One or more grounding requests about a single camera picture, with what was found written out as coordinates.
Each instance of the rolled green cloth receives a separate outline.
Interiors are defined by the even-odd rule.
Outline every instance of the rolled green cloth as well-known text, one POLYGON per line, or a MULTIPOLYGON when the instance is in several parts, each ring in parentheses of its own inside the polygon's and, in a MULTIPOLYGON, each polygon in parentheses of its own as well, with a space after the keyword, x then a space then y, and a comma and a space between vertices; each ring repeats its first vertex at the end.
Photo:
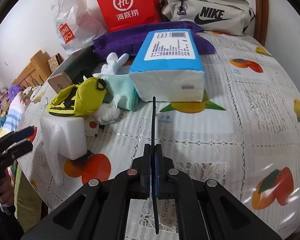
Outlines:
POLYGON ((103 76, 102 79, 107 83, 104 103, 110 103, 115 95, 121 95, 118 107, 130 111, 136 110, 139 96, 128 74, 103 76))

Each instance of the yellow and black bag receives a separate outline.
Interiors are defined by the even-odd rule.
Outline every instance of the yellow and black bag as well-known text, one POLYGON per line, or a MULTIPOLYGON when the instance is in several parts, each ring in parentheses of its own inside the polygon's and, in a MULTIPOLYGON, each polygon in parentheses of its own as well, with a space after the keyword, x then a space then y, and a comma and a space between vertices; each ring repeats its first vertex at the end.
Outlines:
POLYGON ((90 77, 82 84, 61 90, 49 104, 48 112, 63 117, 88 115, 101 106, 106 93, 106 82, 90 77))

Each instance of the blue tissue package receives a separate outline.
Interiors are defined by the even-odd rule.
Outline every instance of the blue tissue package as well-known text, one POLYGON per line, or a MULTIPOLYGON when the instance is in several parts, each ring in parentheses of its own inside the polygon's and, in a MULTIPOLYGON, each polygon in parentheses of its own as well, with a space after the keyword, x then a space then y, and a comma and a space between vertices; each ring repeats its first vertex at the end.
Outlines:
POLYGON ((129 71, 142 101, 201 102, 204 67, 188 29, 149 32, 129 71))

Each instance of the nike swoosh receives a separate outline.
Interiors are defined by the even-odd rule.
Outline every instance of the nike swoosh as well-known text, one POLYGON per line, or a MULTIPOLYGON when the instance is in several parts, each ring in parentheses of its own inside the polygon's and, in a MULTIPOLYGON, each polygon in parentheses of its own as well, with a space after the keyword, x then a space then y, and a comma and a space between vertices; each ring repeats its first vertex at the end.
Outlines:
POLYGON ((199 13, 197 14, 197 16, 194 18, 194 22, 197 25, 204 25, 204 24, 208 24, 208 23, 214 23, 214 22, 220 22, 220 21, 225 21, 225 20, 231 20, 231 19, 211 19, 211 20, 201 20, 199 18, 199 13))

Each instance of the haidilao logo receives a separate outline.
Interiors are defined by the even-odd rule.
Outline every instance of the haidilao logo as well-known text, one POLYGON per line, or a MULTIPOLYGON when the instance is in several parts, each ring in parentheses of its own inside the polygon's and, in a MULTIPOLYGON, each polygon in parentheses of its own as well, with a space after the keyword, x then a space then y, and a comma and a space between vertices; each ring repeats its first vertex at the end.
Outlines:
POLYGON ((126 11, 133 5, 133 0, 113 0, 113 6, 118 11, 126 11))

